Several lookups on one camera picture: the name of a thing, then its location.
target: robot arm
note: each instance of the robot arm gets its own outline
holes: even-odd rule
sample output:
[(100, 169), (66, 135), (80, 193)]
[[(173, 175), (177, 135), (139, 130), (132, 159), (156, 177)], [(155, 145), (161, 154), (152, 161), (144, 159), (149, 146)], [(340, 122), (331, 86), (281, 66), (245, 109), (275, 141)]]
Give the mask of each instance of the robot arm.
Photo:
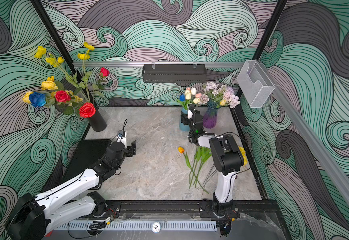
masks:
[(8, 234), (13, 240), (38, 240), (47, 232), (80, 216), (101, 216), (106, 205), (105, 199), (97, 192), (67, 202), (113, 176), (125, 157), (133, 155), (136, 155), (136, 141), (126, 148), (121, 140), (112, 142), (104, 156), (81, 174), (37, 196), (22, 196), (5, 223)]

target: blue rose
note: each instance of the blue rose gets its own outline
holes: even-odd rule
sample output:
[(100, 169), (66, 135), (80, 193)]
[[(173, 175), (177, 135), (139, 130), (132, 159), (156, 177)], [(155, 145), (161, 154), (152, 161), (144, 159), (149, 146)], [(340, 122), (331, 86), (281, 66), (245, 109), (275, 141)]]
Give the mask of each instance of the blue rose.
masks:
[(42, 107), (45, 105), (45, 94), (44, 93), (32, 93), (29, 95), (29, 101), (32, 103), (33, 107)]

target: gradient vase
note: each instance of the gradient vase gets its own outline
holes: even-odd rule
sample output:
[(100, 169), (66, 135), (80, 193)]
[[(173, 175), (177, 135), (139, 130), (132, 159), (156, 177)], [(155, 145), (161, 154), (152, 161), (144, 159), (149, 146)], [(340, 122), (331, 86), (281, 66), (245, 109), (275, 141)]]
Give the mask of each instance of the gradient vase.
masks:
[[(181, 112), (182, 112), (182, 113), (185, 113), (185, 114), (188, 114), (188, 110), (185, 110), (185, 108), (182, 108), (182, 109), (181, 109)], [(189, 125), (184, 125), (184, 124), (181, 122), (181, 116), (180, 116), (180, 124), (179, 124), (179, 127), (180, 127), (180, 130), (181, 130), (181, 131), (184, 131), (184, 132), (187, 132), (187, 131), (191, 130), (191, 129), (189, 128)]]
[(217, 112), (220, 108), (220, 104), (211, 100), (207, 105), (208, 109), (204, 115), (203, 126), (206, 128), (214, 128), (217, 123)]

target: patterned wallpaper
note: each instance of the patterned wallpaper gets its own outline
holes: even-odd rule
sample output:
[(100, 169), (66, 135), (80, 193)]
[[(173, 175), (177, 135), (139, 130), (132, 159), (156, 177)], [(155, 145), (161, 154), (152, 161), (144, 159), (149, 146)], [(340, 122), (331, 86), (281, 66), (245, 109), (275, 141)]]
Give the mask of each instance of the patterned wallpaper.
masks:
[[(304, 0), (292, 0), (291, 4)], [(74, 61), (236, 61), (252, 59), (276, 1), (249, 0), (42, 0)], [(108, 105), (178, 105), (184, 86), (144, 83), (142, 68), (110, 68)], [(240, 69), (208, 69), (207, 80), (237, 89)], [(201, 84), (192, 86), (201, 89)]]
[(0, 0), (0, 237), (17, 199), (56, 184), (87, 120), (22, 102), (27, 91), (62, 73), (34, 58), (37, 46), (59, 56), (29, 0)]
[[(288, 6), (262, 54), (275, 84), (349, 176), (349, 0)], [(268, 196), (293, 239), (349, 239), (349, 206), (271, 95), (237, 109)]]

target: gray marble surface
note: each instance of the gray marble surface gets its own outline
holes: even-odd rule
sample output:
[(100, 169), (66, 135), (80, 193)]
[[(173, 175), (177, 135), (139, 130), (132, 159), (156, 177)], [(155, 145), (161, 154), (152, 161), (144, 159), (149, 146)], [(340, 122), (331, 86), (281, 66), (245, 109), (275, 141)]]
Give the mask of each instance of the gray marble surface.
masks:
[[(198, 108), (201, 114), (206, 108)], [(196, 145), (188, 142), (188, 132), (179, 129), (180, 108), (100, 108), (100, 113), (108, 126), (102, 132), (91, 128), (86, 139), (112, 139), (121, 130), (125, 119), (128, 123), (127, 144), (137, 140), (137, 154), (127, 157), (122, 164), (122, 173), (103, 182), (98, 192), (105, 199), (118, 200), (201, 200), (212, 199), (217, 186), (216, 173), (206, 184), (203, 192), (194, 186), (189, 188), (189, 168), (184, 156), (177, 150), (182, 146), (188, 152), (191, 163)], [(237, 129), (229, 108), (221, 108), (218, 122), (207, 132), (222, 134)], [(199, 180), (202, 183), (213, 167), (212, 157), (201, 169)], [(241, 167), (245, 170), (249, 164)], [(261, 200), (251, 170), (238, 174), (233, 188), (234, 200)]]

